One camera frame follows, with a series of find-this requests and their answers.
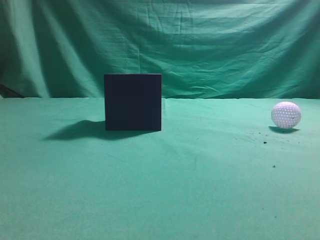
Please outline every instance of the black cube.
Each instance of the black cube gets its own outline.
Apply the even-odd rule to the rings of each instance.
[[[107,131],[161,131],[161,74],[105,74]]]

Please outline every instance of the green fabric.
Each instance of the green fabric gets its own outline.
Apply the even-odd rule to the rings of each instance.
[[[161,73],[165,98],[319,98],[318,0],[2,0],[0,83],[102,97]]]
[[[285,133],[279,101],[163,99],[130,133],[103,98],[1,99],[0,239],[316,240],[320,100]]]

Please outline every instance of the table surface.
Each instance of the table surface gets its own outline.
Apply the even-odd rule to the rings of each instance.
[[[106,132],[102,98],[0,99],[1,240],[316,240],[320,100],[163,99]]]

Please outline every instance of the ball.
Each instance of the ball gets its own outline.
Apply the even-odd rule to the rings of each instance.
[[[283,101],[273,107],[271,119],[279,128],[291,129],[300,122],[301,110],[293,102]]]

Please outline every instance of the green backdrop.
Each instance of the green backdrop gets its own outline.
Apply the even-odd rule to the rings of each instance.
[[[318,0],[1,0],[0,84],[102,97],[161,73],[165,98],[319,98]]]

